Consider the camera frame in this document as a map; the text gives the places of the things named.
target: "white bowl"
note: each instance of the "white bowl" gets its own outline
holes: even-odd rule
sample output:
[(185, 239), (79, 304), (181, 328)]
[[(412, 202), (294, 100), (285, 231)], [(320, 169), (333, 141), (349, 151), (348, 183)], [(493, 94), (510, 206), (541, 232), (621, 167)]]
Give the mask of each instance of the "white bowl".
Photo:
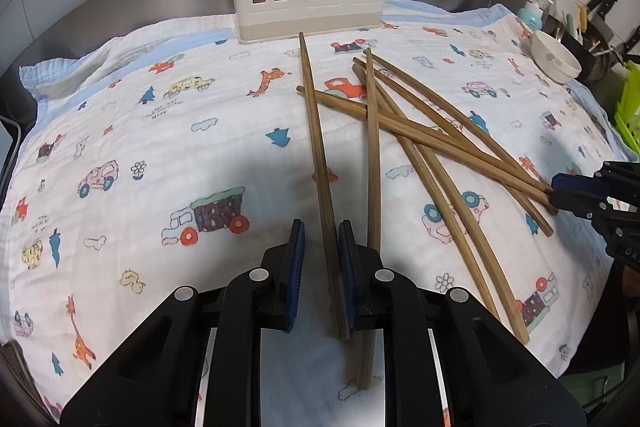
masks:
[(582, 71), (578, 59), (560, 42), (545, 32), (533, 34), (531, 55), (538, 67), (558, 84), (566, 84)]

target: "basket base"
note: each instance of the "basket base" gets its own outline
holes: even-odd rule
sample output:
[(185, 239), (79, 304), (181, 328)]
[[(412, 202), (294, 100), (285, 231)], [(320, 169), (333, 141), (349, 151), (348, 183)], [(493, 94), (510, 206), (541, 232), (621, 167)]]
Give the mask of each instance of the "basket base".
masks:
[(273, 41), (297, 37), (300, 32), (305, 35), (318, 35), (336, 31), (359, 30), (361, 28), (380, 28), (382, 14), (357, 13), (353, 15), (337, 15), (331, 17), (314, 17), (288, 21), (269, 22), (242, 26), (238, 24), (238, 41), (242, 44)]

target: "green dish rack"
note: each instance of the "green dish rack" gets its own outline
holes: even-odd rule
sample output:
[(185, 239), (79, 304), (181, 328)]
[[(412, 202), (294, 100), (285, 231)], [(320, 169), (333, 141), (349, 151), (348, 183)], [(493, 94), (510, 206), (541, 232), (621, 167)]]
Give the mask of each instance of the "green dish rack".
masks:
[(629, 70), (620, 101), (616, 103), (614, 120), (616, 130), (625, 143), (640, 155), (640, 68), (629, 61), (625, 64)]

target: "white cloth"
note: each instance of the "white cloth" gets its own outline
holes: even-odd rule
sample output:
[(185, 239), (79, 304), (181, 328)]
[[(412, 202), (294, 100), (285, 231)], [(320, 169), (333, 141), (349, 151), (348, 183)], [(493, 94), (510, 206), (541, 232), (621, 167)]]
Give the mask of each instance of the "white cloth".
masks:
[[(342, 44), (371, 45), (547, 181), (557, 172), (591, 175), (615, 158), (589, 115), (522, 54), (527, 39), (515, 16), (502, 7), (457, 15), (418, 8), (390, 7), (383, 28), (308, 37), (317, 89), (346, 90), (357, 100), (362, 88), (351, 61), (360, 51)], [(382, 336), (376, 385), (367, 392), (353, 386), (357, 343), (332, 337), (305, 104), (295, 89), (302, 84), (298, 43), (241, 45), (230, 29), (216, 29), (229, 26), (228, 16), (210, 19), (217, 22), (198, 34), (167, 39), (154, 37), (156, 26), (144, 28), (139, 38), (65, 63), (61, 78), (42, 80), (37, 68), (25, 76), (40, 114), (0, 213), (1, 338), (17, 338), (41, 395), (53, 408), (64, 405), (172, 290), (226, 285), (286, 241), (299, 217), (306, 225), (300, 309), (288, 335), (262, 334), (262, 424), (384, 425)], [(161, 45), (149, 45), (149, 36)], [(409, 118), (434, 125), (394, 98)], [(336, 223), (350, 219), (364, 243), (366, 125), (325, 107), (320, 118)], [(433, 201), (386, 132), (381, 162), (385, 266), (423, 288), (459, 285), (478, 296), (442, 222), (428, 217)], [(503, 187), (442, 163), (469, 192), (533, 321), (527, 347), (560, 375), (607, 279), (604, 242), (588, 223), (543, 210), (555, 229), (547, 238)], [(197, 229), (191, 203), (238, 187), (244, 219), (230, 223), (239, 233), (201, 231), (197, 242), (191, 232), (180, 235), (186, 219)], [(75, 314), (66, 308), (69, 297)], [(537, 299), (546, 305), (536, 308)], [(95, 360), (91, 353), (76, 358), (78, 335)]]

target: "silver screw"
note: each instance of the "silver screw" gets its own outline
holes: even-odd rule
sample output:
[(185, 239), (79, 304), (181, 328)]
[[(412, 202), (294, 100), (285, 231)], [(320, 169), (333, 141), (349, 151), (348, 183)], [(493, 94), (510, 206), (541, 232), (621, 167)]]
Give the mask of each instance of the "silver screw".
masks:
[(193, 288), (188, 286), (180, 286), (175, 292), (174, 297), (178, 301), (188, 301), (193, 297)]
[(264, 268), (254, 268), (249, 272), (249, 279), (255, 282), (264, 281), (269, 276), (269, 272)]
[(449, 292), (449, 297), (451, 297), (451, 300), (455, 302), (466, 302), (469, 298), (469, 294), (462, 288), (453, 288)]
[(387, 270), (383, 268), (382, 270), (378, 270), (376, 272), (376, 279), (381, 282), (391, 282), (395, 277), (395, 274), (391, 270)]

